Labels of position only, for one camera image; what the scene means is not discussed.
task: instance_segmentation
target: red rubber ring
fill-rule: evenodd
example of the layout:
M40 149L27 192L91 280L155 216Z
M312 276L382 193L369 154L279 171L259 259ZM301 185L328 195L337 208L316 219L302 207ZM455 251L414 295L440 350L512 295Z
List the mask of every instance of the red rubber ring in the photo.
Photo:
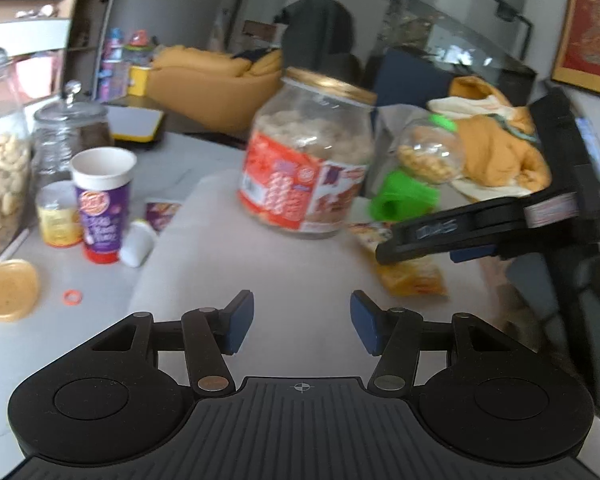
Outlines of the red rubber ring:
M64 300L65 305L76 306L82 301L82 293L79 290L72 288L71 290L66 290L64 292L62 299Z

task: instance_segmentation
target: orange sofa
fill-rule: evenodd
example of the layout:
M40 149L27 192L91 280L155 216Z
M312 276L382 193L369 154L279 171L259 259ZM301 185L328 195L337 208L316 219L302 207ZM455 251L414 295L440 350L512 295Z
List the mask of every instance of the orange sofa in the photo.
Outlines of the orange sofa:
M281 87L282 53L255 63L230 54L173 46L154 60L146 95L213 132L240 134Z

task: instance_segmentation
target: yellow snack packet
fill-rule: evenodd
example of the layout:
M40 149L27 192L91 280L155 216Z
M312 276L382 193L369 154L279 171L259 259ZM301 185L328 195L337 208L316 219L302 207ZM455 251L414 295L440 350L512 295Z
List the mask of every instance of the yellow snack packet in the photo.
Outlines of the yellow snack packet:
M442 272L431 256L391 265L380 265L376 261L376 247L391 238L390 224L385 222L350 224L349 231L365 249L380 281L391 295L447 295Z

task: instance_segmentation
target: green lid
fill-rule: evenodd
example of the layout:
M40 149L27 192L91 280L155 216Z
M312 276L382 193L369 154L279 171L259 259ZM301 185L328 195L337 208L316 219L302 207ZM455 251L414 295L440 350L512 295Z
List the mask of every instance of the green lid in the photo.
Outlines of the green lid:
M395 170L386 176L380 193L369 204L369 214L376 221L400 222L427 214L439 197L437 189Z
M434 123L436 126L440 126L440 128L444 128L450 132L456 133L458 131L458 126L451 119L447 119L444 115L440 114L431 114L429 116L429 121Z

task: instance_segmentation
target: green plastic container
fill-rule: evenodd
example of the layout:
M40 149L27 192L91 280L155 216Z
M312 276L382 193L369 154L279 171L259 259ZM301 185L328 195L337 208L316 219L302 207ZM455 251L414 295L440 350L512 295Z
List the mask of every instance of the green plastic container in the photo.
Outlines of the green plastic container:
M369 214L378 222L401 222L429 213L440 198L439 190L411 178L402 170L389 173Z

